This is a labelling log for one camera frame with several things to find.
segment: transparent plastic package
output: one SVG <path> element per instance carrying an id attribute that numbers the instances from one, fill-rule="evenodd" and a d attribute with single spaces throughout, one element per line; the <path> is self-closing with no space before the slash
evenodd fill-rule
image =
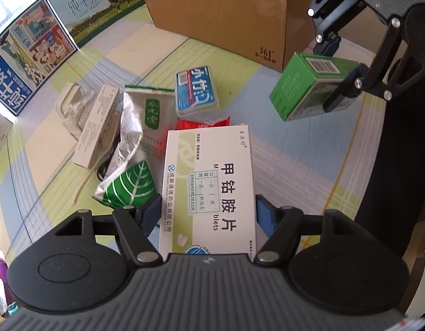
<path id="1" fill-rule="evenodd" d="M 56 102 L 56 112 L 64 127 L 77 140 L 82 133 L 89 112 L 96 100 L 94 90 L 85 90 L 75 82 L 68 82 Z"/>

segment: white medicine box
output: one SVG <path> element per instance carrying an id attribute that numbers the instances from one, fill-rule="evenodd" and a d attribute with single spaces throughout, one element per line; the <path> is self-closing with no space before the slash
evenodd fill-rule
<path id="1" fill-rule="evenodd" d="M 168 132 L 159 251 L 256 251 L 255 196 L 247 125 Z"/>

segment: green leaf pattern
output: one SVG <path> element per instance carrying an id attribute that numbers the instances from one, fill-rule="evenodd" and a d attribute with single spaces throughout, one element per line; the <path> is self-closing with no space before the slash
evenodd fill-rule
<path id="1" fill-rule="evenodd" d="M 148 164 L 143 160 L 111 182 L 104 193 L 102 204 L 114 209 L 125 205 L 140 207 L 156 192 Z"/>
<path id="2" fill-rule="evenodd" d="M 154 130 L 159 129 L 160 123 L 160 101 L 147 99 L 145 106 L 145 124 Z"/>

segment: barcode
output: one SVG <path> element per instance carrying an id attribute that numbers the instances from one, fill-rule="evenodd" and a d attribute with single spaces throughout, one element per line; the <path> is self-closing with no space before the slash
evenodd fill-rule
<path id="1" fill-rule="evenodd" d="M 179 77 L 179 86 L 186 85 L 188 83 L 188 75 L 186 71 L 180 72 Z"/>
<path id="2" fill-rule="evenodd" d="M 341 72 L 338 70 L 337 67 L 333 64 L 332 61 L 329 61 L 328 59 L 320 59 L 320 58 L 306 58 L 306 60 L 309 62 L 309 65 L 312 66 L 312 68 L 317 73 L 336 73 L 341 74 Z"/>

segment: cardboard box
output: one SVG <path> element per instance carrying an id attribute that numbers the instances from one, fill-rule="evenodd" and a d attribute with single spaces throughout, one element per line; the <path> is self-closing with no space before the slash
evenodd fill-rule
<path id="1" fill-rule="evenodd" d="M 121 94 L 118 87 L 103 85 L 85 122 L 82 134 L 73 155 L 73 163 L 90 168 L 97 151 L 106 140 L 105 135 L 113 133 L 120 114 L 117 106 Z"/>
<path id="2" fill-rule="evenodd" d="M 154 24 L 282 72 L 315 37 L 311 0 L 145 0 Z"/>
<path id="3" fill-rule="evenodd" d="M 296 53 L 269 98 L 282 120 L 323 114 L 324 101 L 358 65 L 342 58 Z M 346 109 L 354 100 L 344 98 L 334 111 Z"/>
<path id="4" fill-rule="evenodd" d="M 170 130 L 159 252 L 228 254 L 256 248 L 248 126 Z"/>

